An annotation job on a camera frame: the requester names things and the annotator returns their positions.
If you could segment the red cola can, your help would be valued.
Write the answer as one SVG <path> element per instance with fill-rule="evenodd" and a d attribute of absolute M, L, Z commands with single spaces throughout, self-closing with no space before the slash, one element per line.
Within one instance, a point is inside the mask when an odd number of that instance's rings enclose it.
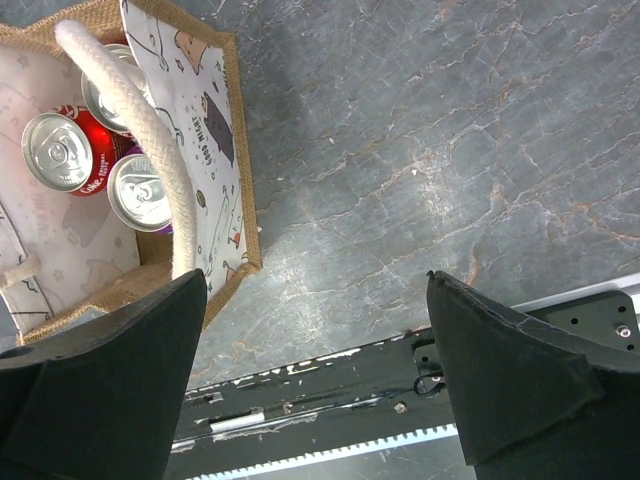
<path fill-rule="evenodd" d="M 59 105 L 24 127 L 21 148 L 26 165 L 46 187 L 75 196 L 95 195 L 134 141 L 98 122 L 84 106 Z"/>
<path fill-rule="evenodd" d="M 126 64 L 125 70 L 130 78 L 139 88 L 145 100 L 154 106 L 146 80 L 131 48 L 123 43 L 107 44 L 106 48 Z M 108 98 L 89 80 L 85 73 L 81 76 L 81 91 L 87 109 L 101 125 L 118 135 L 133 139 L 133 135 L 122 117 L 116 113 Z"/>

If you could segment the purple soda can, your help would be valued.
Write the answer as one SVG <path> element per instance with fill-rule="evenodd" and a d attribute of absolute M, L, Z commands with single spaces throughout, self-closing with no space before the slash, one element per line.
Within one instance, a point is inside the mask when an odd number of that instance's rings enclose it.
<path fill-rule="evenodd" d="M 144 233 L 171 234 L 171 211 L 162 182 L 139 146 L 128 150 L 111 169 L 107 195 L 126 225 Z"/>

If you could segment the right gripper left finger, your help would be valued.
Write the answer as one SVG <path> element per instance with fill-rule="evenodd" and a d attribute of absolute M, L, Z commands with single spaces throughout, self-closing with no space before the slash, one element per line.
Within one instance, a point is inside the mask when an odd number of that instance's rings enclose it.
<path fill-rule="evenodd" d="M 1 354 L 4 479 L 160 479 L 206 310 L 201 270 Z"/>

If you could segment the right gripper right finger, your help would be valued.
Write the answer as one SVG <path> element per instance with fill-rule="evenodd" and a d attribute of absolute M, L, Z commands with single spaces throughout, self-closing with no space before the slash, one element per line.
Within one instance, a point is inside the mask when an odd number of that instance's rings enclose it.
<path fill-rule="evenodd" d="M 480 479 L 635 479 L 639 345 L 606 346 L 429 273 L 466 462 Z"/>

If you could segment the brown canvas tote bag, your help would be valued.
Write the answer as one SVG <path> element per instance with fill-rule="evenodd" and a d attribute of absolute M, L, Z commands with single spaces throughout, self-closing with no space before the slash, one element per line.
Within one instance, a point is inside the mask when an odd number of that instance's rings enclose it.
<path fill-rule="evenodd" d="M 154 106 L 106 48 L 128 45 Z M 25 163 L 36 115 L 108 98 L 168 197 L 171 234 L 124 224 L 106 188 L 52 190 Z M 168 1 L 90 1 L 1 28 L 1 302 L 19 345 L 112 312 L 181 273 L 205 278 L 212 320 L 261 267 L 235 38 Z"/>

